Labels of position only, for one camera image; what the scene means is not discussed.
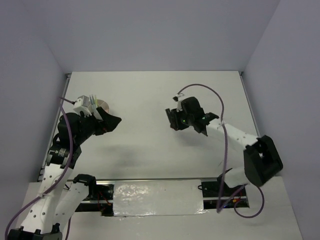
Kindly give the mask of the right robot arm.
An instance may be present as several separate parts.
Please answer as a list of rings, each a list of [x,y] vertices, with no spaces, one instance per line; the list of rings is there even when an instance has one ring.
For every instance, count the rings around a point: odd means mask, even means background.
[[[233,149],[243,156],[241,167],[222,168],[221,181],[217,184],[221,195],[228,196],[241,185],[262,187],[283,170],[283,162],[271,137],[252,135],[225,123],[217,114],[205,112],[194,96],[174,99],[177,107],[165,110],[173,130],[192,127],[206,137],[221,139],[226,150]]]

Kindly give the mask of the blue clear pen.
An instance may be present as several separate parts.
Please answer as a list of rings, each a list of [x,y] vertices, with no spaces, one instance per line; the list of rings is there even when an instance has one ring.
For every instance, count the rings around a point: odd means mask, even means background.
[[[97,108],[96,97],[94,95],[91,95],[91,100],[92,100],[93,108],[96,109]]]

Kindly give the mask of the yellow clear pen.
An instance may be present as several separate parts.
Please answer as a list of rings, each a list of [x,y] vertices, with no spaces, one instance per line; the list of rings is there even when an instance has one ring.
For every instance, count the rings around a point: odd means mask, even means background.
[[[99,105],[98,105],[98,99],[97,99],[97,96],[96,96],[96,95],[93,96],[93,100],[94,100],[95,107],[96,107],[96,108],[99,107]]]

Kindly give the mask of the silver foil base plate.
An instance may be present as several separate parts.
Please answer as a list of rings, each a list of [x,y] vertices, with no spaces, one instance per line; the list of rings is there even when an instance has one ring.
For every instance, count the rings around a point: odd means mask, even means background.
[[[187,216],[203,214],[201,181],[118,181],[114,184],[113,214],[119,217]]]

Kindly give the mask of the white round container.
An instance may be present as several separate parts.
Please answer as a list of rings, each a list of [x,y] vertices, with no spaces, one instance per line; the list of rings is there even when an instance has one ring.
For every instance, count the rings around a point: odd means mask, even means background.
[[[108,105],[104,100],[98,99],[98,100],[96,101],[96,103],[97,103],[96,111],[97,111],[98,113],[100,112],[98,109],[102,109],[102,110],[104,110],[106,113],[109,113],[110,107],[109,107],[109,105]]]

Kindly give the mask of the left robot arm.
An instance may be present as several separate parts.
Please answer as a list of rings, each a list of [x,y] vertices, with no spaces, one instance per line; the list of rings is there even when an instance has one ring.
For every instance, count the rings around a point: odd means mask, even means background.
[[[12,229],[7,225],[4,234],[6,240],[62,240],[63,230],[70,225],[71,217],[82,200],[91,200],[97,196],[96,178],[78,174],[68,192],[61,197],[82,153],[81,144],[91,136],[112,132],[122,121],[100,106],[96,111],[98,116],[87,107],[69,113],[61,111],[62,116],[57,124],[58,133],[53,137],[47,153],[38,194],[9,221],[13,223],[24,210],[28,210],[18,228]]]

